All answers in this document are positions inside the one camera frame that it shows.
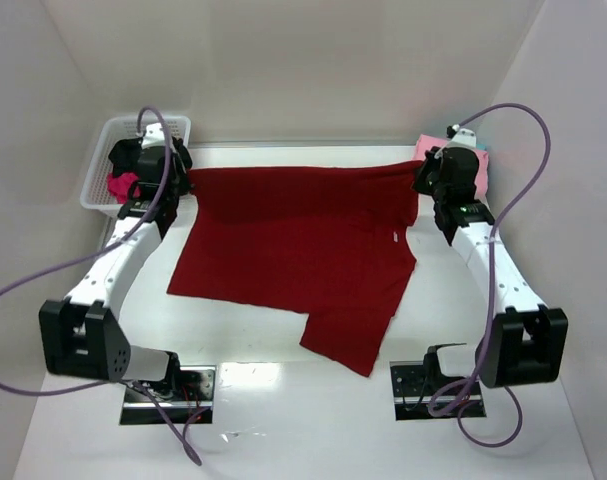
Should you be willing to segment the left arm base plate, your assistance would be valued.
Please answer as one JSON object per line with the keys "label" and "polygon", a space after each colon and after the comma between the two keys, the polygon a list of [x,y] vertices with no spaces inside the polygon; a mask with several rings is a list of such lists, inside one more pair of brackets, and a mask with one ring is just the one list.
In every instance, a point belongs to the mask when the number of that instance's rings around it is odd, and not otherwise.
{"label": "left arm base plate", "polygon": [[196,424],[211,424],[217,369],[215,366],[182,366],[178,379],[129,384],[124,393],[119,424],[122,426],[160,425],[164,419],[149,393],[165,415],[183,425],[193,415]]}

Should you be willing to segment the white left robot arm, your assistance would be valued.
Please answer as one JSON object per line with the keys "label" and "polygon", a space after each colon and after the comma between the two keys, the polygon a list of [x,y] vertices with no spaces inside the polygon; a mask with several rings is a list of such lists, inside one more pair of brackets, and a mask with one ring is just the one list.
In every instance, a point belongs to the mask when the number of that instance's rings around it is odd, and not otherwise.
{"label": "white left robot arm", "polygon": [[108,245],[85,277],[62,300],[48,300],[39,311],[47,370],[97,381],[138,381],[159,389],[178,387],[176,353],[130,344],[119,325],[124,300],[147,258],[160,246],[177,217],[179,199],[191,188],[189,152],[172,140],[166,185],[162,146],[137,148],[138,190],[121,207]]}

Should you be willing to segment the dark red t shirt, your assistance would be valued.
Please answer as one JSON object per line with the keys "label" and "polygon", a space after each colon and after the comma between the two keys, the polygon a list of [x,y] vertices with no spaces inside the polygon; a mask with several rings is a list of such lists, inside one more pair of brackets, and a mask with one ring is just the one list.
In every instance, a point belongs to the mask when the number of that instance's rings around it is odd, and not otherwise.
{"label": "dark red t shirt", "polygon": [[192,171],[168,293],[304,313],[304,348],[369,376],[416,265],[418,167]]}

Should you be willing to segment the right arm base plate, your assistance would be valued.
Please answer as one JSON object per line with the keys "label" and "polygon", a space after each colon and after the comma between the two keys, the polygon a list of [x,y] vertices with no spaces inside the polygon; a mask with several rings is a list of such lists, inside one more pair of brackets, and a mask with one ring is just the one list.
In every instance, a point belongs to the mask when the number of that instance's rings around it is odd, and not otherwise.
{"label": "right arm base plate", "polygon": [[[436,390],[450,382],[462,379],[462,377],[447,377],[442,373],[437,373],[431,379],[428,379],[426,372],[427,370],[421,361],[390,363],[395,418],[397,421],[456,419],[460,407],[445,417],[435,418],[429,414],[428,404]],[[450,396],[444,395],[443,397],[439,397],[437,407],[441,408],[447,405],[458,394],[459,390],[460,388],[453,389],[447,392],[451,393]],[[478,382],[461,402],[461,405],[467,406],[462,414],[462,418],[486,417],[485,405]]]}

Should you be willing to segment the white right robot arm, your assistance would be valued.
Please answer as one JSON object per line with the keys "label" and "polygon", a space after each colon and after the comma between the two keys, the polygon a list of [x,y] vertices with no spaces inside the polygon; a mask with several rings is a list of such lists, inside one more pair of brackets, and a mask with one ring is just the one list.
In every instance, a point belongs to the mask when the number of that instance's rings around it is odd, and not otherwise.
{"label": "white right robot arm", "polygon": [[480,167],[463,146],[433,147],[417,170],[414,190],[433,200],[434,220],[484,294],[489,323],[475,352],[488,388],[551,383],[560,372],[568,318],[529,286],[503,244],[498,221],[476,198]]}

